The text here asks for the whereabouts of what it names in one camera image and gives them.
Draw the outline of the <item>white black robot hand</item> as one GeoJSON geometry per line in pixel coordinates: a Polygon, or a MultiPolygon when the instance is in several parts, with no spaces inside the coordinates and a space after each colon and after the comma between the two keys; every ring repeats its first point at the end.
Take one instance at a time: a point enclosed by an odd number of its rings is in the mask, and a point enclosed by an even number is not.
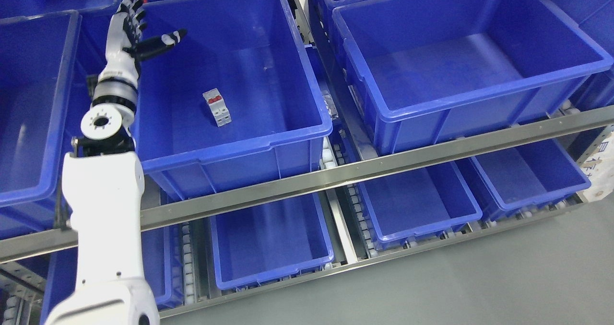
{"type": "Polygon", "coordinates": [[[144,0],[121,0],[110,19],[106,37],[106,65],[98,81],[119,80],[136,85],[141,76],[141,63],[171,50],[187,35],[178,29],[160,36],[143,38],[147,27],[144,0]]]}

